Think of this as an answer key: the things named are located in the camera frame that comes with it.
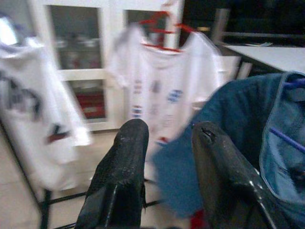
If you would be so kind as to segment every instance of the blue hanger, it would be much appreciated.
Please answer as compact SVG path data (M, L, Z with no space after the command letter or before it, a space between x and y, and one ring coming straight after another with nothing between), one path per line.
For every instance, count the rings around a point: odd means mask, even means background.
M305 78L300 78L293 80L292 82L285 82L284 88L287 90L295 89L295 88L305 88ZM281 131L271 127L270 132L278 136L279 138L283 139L289 145L294 147L295 149L301 151L305 154L305 146L301 145L300 143L296 142L295 140L291 139L287 135L283 134Z

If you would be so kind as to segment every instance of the red clothes hanger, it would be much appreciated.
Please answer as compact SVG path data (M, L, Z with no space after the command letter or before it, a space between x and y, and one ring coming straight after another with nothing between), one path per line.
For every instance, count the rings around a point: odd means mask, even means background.
M162 9L162 7L170 7L171 5L173 5L173 3L174 3L174 1L170 0L168 3L163 4L161 6L161 9ZM155 27L157 25L158 19L161 18L162 16L169 17L171 22L172 22L173 27L180 28L181 30L186 31L188 33L191 33L193 31L195 31L195 29L193 29L193 28L191 28L187 25L184 25L182 23L174 23L175 20L173 19L173 15L170 12L165 11L165 10L156 12L149 20L144 20L144 21L141 21L139 23L140 24L149 24L150 25L149 30L152 31L152 32L155 32L155 33L163 33L163 34L176 33L174 30L168 31L168 30L163 30L163 29L157 29ZM182 52L182 50L180 50L180 49L166 48L166 47L163 47L161 45L146 44L146 43L143 43L143 45L148 46L148 47L158 48L158 49L161 49L161 50L166 50L166 51Z

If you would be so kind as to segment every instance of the white cabinet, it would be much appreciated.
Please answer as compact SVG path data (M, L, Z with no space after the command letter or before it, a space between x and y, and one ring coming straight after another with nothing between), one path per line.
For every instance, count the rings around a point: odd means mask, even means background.
M91 130L119 128L124 116L124 91L105 70L115 38L130 22L149 19L164 0L30 0L38 35L63 79L75 92ZM181 21L183 0L170 7ZM172 21L161 27L172 30ZM179 34L164 38L176 47Z

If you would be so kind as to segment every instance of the denim shirt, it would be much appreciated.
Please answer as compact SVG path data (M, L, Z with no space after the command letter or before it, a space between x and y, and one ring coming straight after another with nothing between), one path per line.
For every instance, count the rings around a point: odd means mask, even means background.
M284 82L304 77L301 73L276 73L226 84L177 139L154 155L163 198L179 216L190 216L204 206L192 153L192 125L211 121L261 171L286 213L305 222L305 188L296 187L288 172L290 168L304 169L305 155L269 132L275 127L305 145L305 89L283 90Z

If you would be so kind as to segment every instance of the glass pane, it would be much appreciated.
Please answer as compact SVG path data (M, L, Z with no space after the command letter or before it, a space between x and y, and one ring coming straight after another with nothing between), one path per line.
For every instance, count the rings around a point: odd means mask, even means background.
M103 80L69 81L81 109L89 122L106 121Z
M143 11L143 10L127 10L127 23L140 22L150 19L156 12L155 11ZM150 38L150 41L154 44L163 45L164 34L163 33L153 33L149 30L149 24L142 25L146 36ZM160 17L155 25L156 29L165 30L166 17Z
M101 68L98 9L50 6L62 69Z

